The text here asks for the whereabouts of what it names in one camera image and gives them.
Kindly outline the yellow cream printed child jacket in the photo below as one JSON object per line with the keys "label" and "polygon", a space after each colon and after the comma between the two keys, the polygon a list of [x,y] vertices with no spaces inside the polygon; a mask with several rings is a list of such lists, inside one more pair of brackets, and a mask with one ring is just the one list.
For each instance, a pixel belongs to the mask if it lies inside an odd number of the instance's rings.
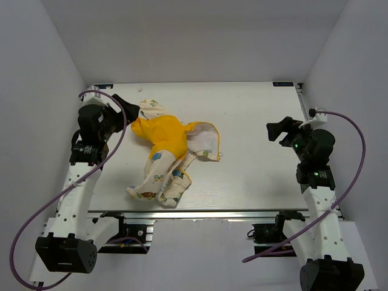
{"label": "yellow cream printed child jacket", "polygon": [[166,208],[175,208],[192,184],[186,173],[189,165],[199,157],[220,160],[219,132],[209,122],[182,123],[154,99],[145,99],[139,106],[140,116],[131,123],[131,130],[151,142],[152,148],[144,181],[125,190],[133,199],[155,199]]}

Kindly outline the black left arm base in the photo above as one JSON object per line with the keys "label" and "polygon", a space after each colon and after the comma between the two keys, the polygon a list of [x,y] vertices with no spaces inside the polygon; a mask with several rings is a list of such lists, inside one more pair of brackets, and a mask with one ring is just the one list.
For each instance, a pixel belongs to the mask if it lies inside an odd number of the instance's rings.
{"label": "black left arm base", "polygon": [[118,233],[100,248],[105,254],[146,254],[152,242],[153,229],[150,224],[128,222],[122,212],[104,212],[99,218],[118,220]]}

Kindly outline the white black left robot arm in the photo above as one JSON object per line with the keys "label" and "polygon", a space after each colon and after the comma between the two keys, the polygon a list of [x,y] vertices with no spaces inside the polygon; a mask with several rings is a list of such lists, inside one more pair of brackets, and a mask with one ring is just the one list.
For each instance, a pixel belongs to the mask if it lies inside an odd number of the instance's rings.
{"label": "white black left robot arm", "polygon": [[103,166],[114,153],[107,142],[114,133],[125,134],[140,108],[114,94],[112,101],[120,108],[117,112],[95,90],[81,99],[84,105],[78,111],[79,129],[72,140],[64,194],[51,228],[35,244],[49,272],[90,273],[98,251],[110,239],[121,242],[128,235],[128,227],[119,214],[103,214],[91,224],[87,214]]}

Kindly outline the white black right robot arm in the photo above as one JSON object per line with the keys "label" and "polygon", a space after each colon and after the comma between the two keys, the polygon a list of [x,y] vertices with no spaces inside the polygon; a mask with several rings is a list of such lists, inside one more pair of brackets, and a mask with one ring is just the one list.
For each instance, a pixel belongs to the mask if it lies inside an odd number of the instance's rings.
{"label": "white black right robot arm", "polygon": [[336,212],[335,181],[328,165],[335,137],[317,128],[325,119],[307,122],[285,117],[266,125],[269,141],[285,133],[279,144],[296,153],[299,164],[296,180],[307,204],[310,221],[297,212],[280,212],[273,227],[274,236],[290,241],[301,265],[302,290],[357,290],[365,277],[364,267],[351,258]]}

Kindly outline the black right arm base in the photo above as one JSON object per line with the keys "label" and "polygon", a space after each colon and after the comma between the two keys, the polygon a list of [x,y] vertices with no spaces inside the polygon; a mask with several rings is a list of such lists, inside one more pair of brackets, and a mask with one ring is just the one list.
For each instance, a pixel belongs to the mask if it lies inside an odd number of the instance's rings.
{"label": "black right arm base", "polygon": [[253,239],[255,243],[255,254],[259,254],[287,239],[287,236],[283,234],[283,227],[286,221],[291,220],[306,221],[300,212],[282,210],[275,216],[275,222],[273,223],[253,224],[253,229],[248,231],[247,237]]}

